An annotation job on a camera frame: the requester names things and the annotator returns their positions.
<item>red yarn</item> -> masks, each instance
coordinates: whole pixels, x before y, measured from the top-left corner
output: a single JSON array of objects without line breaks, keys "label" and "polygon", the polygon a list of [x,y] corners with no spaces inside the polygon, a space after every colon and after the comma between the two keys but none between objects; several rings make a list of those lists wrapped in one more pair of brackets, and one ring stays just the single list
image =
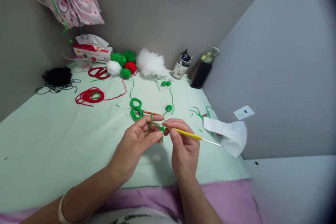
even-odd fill
[{"label": "red yarn", "polygon": [[131,71],[131,74],[137,70],[136,64],[132,61],[127,62],[125,64],[125,68],[129,69]]},{"label": "red yarn", "polygon": [[[122,80],[122,83],[124,84],[124,88],[125,88],[125,93],[123,93],[122,95],[116,96],[116,97],[111,98],[111,99],[104,99],[104,96],[105,96],[105,95],[104,95],[103,91],[101,91],[101,90],[100,90],[99,88],[97,88],[97,87],[92,87],[92,88],[90,88],[90,89],[88,89],[88,90],[82,92],[81,94],[79,94],[79,95],[76,97],[75,101],[76,101],[77,104],[82,104],[82,105],[85,105],[85,106],[93,107],[92,105],[84,104],[84,102],[98,103],[98,102],[101,102],[101,101],[103,101],[103,100],[113,100],[113,99],[115,99],[115,98],[118,98],[118,97],[120,97],[120,96],[123,96],[123,95],[126,94],[126,92],[127,92],[127,91],[126,91],[126,85],[125,85],[125,83],[124,83],[124,80],[126,80],[126,78]],[[94,94],[96,94],[96,93],[99,93],[99,94],[100,94],[100,97],[99,97],[98,99],[92,99],[92,96],[93,96]]]}]

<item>wall outlet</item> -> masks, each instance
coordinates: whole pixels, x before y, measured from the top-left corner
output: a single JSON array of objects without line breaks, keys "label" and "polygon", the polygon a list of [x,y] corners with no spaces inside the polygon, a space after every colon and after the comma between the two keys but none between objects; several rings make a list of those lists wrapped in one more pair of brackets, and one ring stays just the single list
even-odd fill
[{"label": "wall outlet", "polygon": [[248,105],[242,107],[241,109],[236,110],[233,113],[236,115],[238,120],[242,120],[246,117],[254,115],[254,112]]}]

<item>yellow crochet hook handle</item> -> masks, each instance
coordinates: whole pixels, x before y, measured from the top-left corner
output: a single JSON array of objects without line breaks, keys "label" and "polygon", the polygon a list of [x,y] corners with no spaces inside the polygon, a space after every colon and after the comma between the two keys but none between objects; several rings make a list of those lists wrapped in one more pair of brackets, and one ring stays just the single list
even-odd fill
[{"label": "yellow crochet hook handle", "polygon": [[189,133],[189,132],[182,131],[182,130],[180,130],[180,129],[176,129],[176,130],[177,130],[180,134],[185,135],[186,137],[190,137],[190,138],[195,139],[195,140],[197,140],[197,141],[202,141],[202,140],[203,140],[203,138],[200,137],[200,136],[191,134],[191,133]]}]

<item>light green tablecloth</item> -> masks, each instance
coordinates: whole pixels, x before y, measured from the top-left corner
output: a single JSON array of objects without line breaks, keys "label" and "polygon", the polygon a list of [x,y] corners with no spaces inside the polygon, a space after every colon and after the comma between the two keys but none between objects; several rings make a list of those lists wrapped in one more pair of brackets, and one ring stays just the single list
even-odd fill
[{"label": "light green tablecloth", "polygon": [[[72,89],[35,94],[0,124],[0,212],[41,207],[82,182],[108,164],[124,131],[133,124],[125,114],[130,112],[128,94],[94,107],[75,102],[78,94],[94,86],[105,93],[105,98],[118,96],[124,92],[122,83],[111,79],[91,82],[94,78],[87,72],[75,73],[73,78],[82,81],[76,84],[77,93]],[[144,79],[140,74],[133,79],[132,97],[142,101],[143,110],[163,114],[166,105],[172,104],[167,87],[159,91],[154,79]],[[125,84],[130,91],[132,81],[125,80]],[[210,104],[204,92],[190,88],[186,76],[173,82],[172,92],[175,112],[166,119],[182,118],[196,134],[216,141],[216,136],[212,138],[203,129],[202,119],[191,116],[193,106],[206,113]],[[217,118],[212,110],[210,114]],[[164,144],[148,149],[123,188],[175,184],[172,147],[167,136]],[[200,183],[247,178],[242,161],[221,147],[201,142],[197,178]]]}]

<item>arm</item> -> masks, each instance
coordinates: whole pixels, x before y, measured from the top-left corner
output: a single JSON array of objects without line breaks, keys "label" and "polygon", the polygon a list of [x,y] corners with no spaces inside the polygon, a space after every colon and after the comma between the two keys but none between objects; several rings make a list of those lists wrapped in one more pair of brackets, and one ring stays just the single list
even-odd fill
[{"label": "arm", "polygon": [[[194,134],[180,119],[168,119],[163,125]],[[171,163],[180,188],[185,222],[187,224],[222,224],[196,179],[200,143],[180,135],[175,129],[170,130],[170,137],[173,142]]]},{"label": "arm", "polygon": [[[162,121],[163,117],[155,115],[153,119]],[[132,177],[143,152],[157,141],[160,142],[163,136],[154,124],[150,129],[152,134],[147,136],[148,124],[151,121],[151,117],[145,116],[129,127],[110,163],[66,194],[62,204],[62,213],[68,222],[76,223],[87,219]],[[61,198],[41,208],[22,224],[59,224],[58,206]]]}]

